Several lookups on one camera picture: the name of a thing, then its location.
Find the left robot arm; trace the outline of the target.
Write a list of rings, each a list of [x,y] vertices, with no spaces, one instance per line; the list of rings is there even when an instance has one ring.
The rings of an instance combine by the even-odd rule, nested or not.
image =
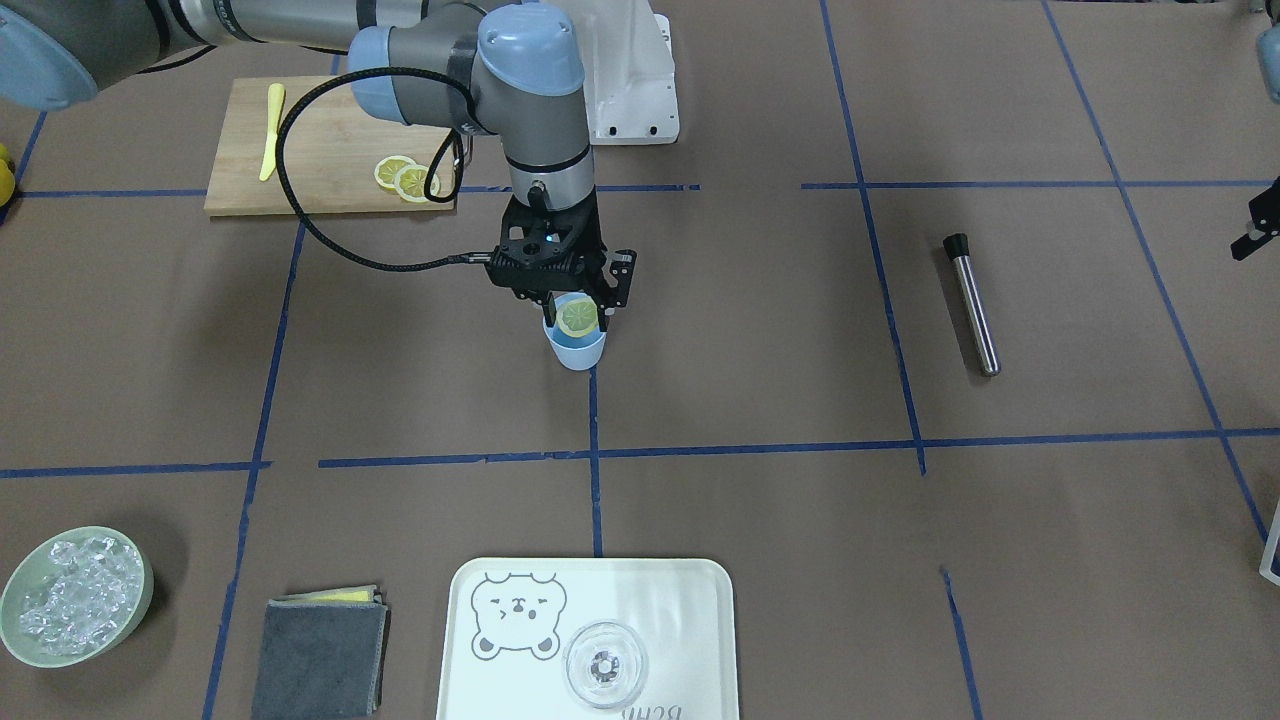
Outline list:
[[[1272,14],[1272,26],[1256,41],[1260,72],[1268,100],[1279,105],[1279,24]],[[1266,243],[1279,237],[1279,177],[1270,187],[1248,202],[1251,220],[1247,232],[1230,245],[1231,258],[1245,260]]]

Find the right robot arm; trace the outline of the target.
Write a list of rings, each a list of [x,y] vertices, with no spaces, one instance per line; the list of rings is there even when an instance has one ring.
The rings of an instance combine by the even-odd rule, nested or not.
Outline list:
[[[349,86],[370,115],[463,137],[500,138],[512,197],[490,282],[558,319],[556,293],[581,292],[605,331],[628,299],[635,254],[602,240],[585,67],[570,15],[515,1],[5,1],[3,97],[58,111],[95,99],[184,50],[233,42],[343,53],[348,70],[300,97],[288,136],[324,94]]]

